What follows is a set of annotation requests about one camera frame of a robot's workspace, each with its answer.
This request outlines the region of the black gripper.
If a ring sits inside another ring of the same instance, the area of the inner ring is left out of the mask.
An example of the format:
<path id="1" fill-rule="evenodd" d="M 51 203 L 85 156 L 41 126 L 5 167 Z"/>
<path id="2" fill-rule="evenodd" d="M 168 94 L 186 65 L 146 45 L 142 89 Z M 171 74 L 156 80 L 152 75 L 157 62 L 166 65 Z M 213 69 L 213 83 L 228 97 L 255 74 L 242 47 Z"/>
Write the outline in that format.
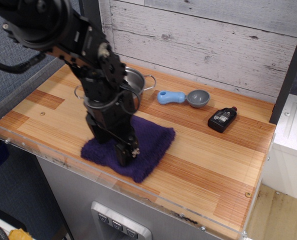
<path id="1" fill-rule="evenodd" d="M 111 139 L 115 144 L 119 164 L 125 167 L 140 154 L 139 142 L 131 124 L 136 112 L 133 93 L 122 90 L 107 101 L 96 101 L 85 96 L 86 122 L 99 144 Z"/>

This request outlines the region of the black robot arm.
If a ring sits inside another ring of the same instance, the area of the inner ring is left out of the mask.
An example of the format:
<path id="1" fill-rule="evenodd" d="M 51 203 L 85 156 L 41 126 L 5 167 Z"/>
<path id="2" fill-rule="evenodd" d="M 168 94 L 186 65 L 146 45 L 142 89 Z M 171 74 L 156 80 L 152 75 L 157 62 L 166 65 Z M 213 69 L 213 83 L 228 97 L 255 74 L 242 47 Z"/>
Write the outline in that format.
<path id="1" fill-rule="evenodd" d="M 140 150 L 131 118 L 141 99 L 126 81 L 126 66 L 103 32 L 68 0 L 0 0 L 0 17 L 14 42 L 38 51 L 23 63 L 0 63 L 0 70 L 21 74 L 46 55 L 64 61 L 81 82 L 86 121 L 95 138 L 101 144 L 116 140 L 122 166 L 136 158 Z"/>

